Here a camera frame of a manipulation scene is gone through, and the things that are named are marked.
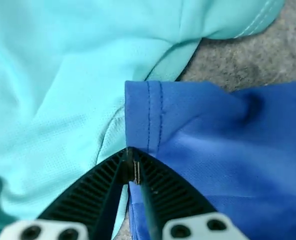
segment screw hole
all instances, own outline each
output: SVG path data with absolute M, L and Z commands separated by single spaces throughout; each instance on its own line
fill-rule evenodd
M 35 240 L 39 237 L 42 229 L 40 226 L 33 225 L 28 228 L 26 228 L 22 234 L 20 239 L 21 240 Z
M 207 227 L 211 231 L 223 231 L 226 230 L 226 224 L 220 220 L 212 219 L 207 222 Z
M 78 231 L 73 228 L 68 228 L 60 233 L 58 240 L 77 240 L 78 239 Z
M 190 229 L 184 225 L 175 225 L 171 228 L 170 234 L 174 239 L 183 239 L 189 237 L 192 233 Z

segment white stitching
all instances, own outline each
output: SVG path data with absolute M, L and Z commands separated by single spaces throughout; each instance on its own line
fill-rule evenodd
M 262 24 L 262 23 L 264 22 L 264 20 L 267 18 L 268 14 L 272 11 L 272 9 L 273 9 L 274 6 L 276 5 L 276 3 L 277 3 L 277 0 L 274 0 L 273 3 L 271 4 L 271 7 L 269 8 L 269 10 L 267 11 L 267 13 L 266 13 L 265 16 L 263 17 L 263 19 L 262 19 L 262 20 L 260 21 L 260 23 L 255 27 L 255 29 L 252 30 L 252 32 L 250 33 L 250 35 L 253 34 L 254 31 L 256 31 L 257 28 L 259 28 L 259 26 L 261 26 L 261 24 Z
M 246 28 L 245 28 L 245 30 L 243 30 L 242 31 L 242 33 L 240 33 L 240 34 L 238 34 L 237 36 L 235 36 L 234 38 L 239 38 L 241 35 L 243 35 L 248 29 L 250 29 L 254 24 L 255 24 L 255 22 L 257 21 L 257 19 L 259 18 L 259 17 L 261 17 L 262 16 L 262 14 L 265 12 L 265 10 L 266 10 L 266 7 L 269 5 L 269 3 L 271 2 L 272 0 L 268 0 L 268 1 L 266 1 L 266 3 L 263 5 L 263 7 L 261 8 L 261 10 L 260 10 L 260 12 L 257 14 L 257 16 L 254 18 L 254 20 L 250 23 L 250 25 L 249 26 L 247 26 Z

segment fabric fold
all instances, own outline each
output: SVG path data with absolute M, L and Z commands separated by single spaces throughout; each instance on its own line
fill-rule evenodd
M 196 187 L 252 240 L 296 239 L 296 82 L 227 93 L 209 82 L 127 82 L 126 142 Z M 148 240 L 129 186 L 130 224 Z

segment light blue fabric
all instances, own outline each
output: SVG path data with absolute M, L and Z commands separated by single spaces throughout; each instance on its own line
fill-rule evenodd
M 0 230 L 125 147 L 125 81 L 173 81 L 201 38 L 258 33 L 283 4 L 0 0 Z

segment gray carpet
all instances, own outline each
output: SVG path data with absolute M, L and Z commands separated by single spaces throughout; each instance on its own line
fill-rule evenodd
M 216 83 L 228 91 L 296 80 L 296 0 L 264 33 L 234 40 L 203 40 L 183 81 Z M 130 240 L 125 219 L 116 240 Z

